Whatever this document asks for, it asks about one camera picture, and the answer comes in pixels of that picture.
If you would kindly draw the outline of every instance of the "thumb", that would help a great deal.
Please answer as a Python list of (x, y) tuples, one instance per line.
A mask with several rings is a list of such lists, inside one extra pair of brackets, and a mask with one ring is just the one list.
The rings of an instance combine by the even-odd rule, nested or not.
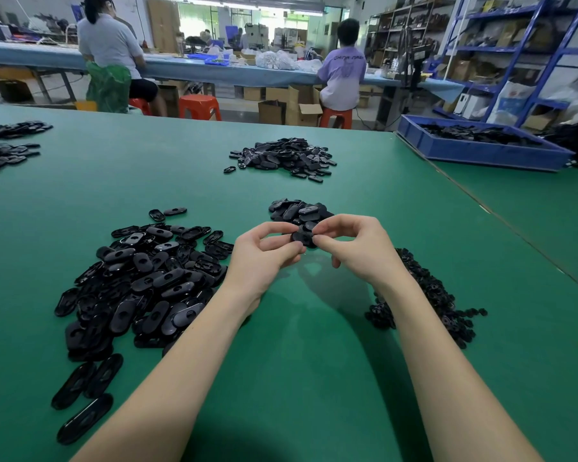
[(340, 253), (342, 251), (343, 241), (334, 240), (327, 235), (315, 235), (312, 237), (312, 240), (319, 248), (341, 260), (342, 256), (340, 256)]
[(274, 250), (274, 254), (278, 259), (278, 265), (282, 266), (287, 261), (292, 260), (305, 250), (304, 245), (300, 241), (292, 241), (285, 246), (281, 246)]

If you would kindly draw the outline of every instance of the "green tabletop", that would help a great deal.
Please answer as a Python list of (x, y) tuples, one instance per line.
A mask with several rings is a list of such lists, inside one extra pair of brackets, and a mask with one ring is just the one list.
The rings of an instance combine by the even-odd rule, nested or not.
[(578, 280), (578, 169), (553, 174), (435, 164)]
[[(459, 308), (489, 310), (466, 356), (547, 460), (578, 461), (578, 285), (391, 133), (0, 106), (0, 123), (26, 119), (55, 128), (22, 140), (41, 156), (0, 171), (0, 461), (64, 461), (89, 436), (55, 441), (88, 401), (50, 407), (76, 366), (64, 343), (72, 318), (53, 310), (112, 230), (184, 205), (179, 224), (232, 241), (283, 197), (378, 217)], [(293, 136), (329, 147), (338, 167), (324, 184), (223, 174), (230, 150)], [(371, 302), (319, 250), (284, 271), (237, 334), (188, 459), (429, 460), (398, 335), (363, 318)], [(124, 355), (114, 409), (161, 358), (132, 338), (114, 341)]]

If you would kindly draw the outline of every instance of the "open cardboard box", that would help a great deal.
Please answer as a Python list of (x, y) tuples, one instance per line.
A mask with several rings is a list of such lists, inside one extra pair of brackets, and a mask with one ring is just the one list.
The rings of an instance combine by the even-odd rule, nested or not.
[[(283, 123), (282, 105), (286, 105)], [(319, 105), (319, 91), (310, 85), (291, 85), (287, 89), (266, 87), (266, 100), (259, 102), (259, 123), (317, 126), (319, 115), (323, 113)]]

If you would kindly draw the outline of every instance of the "green bag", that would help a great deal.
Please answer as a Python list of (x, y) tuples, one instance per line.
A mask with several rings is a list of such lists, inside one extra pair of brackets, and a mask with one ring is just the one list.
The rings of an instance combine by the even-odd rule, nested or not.
[(93, 61), (85, 64), (90, 73), (86, 100), (97, 103), (97, 110), (109, 113), (129, 113), (131, 71), (121, 64), (101, 68)]

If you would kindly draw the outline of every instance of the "forearm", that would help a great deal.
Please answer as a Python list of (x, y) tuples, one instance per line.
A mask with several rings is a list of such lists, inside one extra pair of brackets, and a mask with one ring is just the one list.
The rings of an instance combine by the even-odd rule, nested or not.
[(250, 300), (221, 288), (75, 461), (178, 461)]
[(437, 462), (540, 461), (407, 273), (379, 287), (400, 333), (428, 442)]

